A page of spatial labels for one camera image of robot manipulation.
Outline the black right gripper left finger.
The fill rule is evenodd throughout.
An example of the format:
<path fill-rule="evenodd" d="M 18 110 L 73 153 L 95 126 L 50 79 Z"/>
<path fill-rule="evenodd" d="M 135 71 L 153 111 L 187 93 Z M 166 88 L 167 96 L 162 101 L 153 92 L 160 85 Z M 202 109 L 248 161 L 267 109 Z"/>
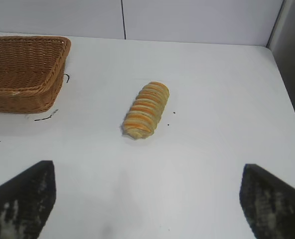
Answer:
<path fill-rule="evenodd" d="M 55 167 L 43 160 L 0 185 L 0 239 L 37 239 L 56 201 Z"/>

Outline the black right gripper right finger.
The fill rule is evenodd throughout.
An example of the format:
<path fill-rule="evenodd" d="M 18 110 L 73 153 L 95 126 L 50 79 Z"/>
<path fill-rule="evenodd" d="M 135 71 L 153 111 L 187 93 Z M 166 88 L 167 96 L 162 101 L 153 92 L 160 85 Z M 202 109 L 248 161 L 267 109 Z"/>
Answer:
<path fill-rule="evenodd" d="M 239 192 L 257 239 L 295 239 L 295 188 L 257 164 L 245 164 Z"/>

